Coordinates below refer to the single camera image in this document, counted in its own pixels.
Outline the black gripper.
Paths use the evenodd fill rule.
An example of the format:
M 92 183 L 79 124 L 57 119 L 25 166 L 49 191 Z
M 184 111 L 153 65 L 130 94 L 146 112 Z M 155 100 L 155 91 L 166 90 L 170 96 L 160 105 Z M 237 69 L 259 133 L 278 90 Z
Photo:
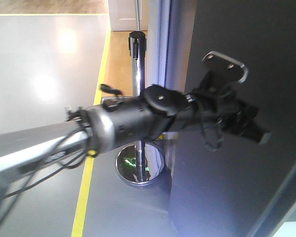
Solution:
M 180 109 L 171 119 L 171 132 L 197 126 L 204 138 L 209 129 L 215 129 L 218 138 L 225 132 L 258 144 L 266 144 L 271 137 L 270 130 L 254 121 L 259 109 L 238 99 L 229 80 L 211 71 L 191 92 L 172 93 L 176 96 L 171 101 L 180 105 Z

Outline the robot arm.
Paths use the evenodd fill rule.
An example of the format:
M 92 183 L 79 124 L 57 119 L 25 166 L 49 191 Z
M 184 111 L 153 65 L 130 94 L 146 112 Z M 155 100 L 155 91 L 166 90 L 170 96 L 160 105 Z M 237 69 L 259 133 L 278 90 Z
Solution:
M 232 81 L 209 72 L 187 94 L 154 84 L 136 97 L 70 111 L 63 123 L 0 134 L 0 210 L 11 183 L 78 151 L 105 153 L 195 126 L 265 144 L 270 132 L 255 123 L 257 107 L 236 97 Z

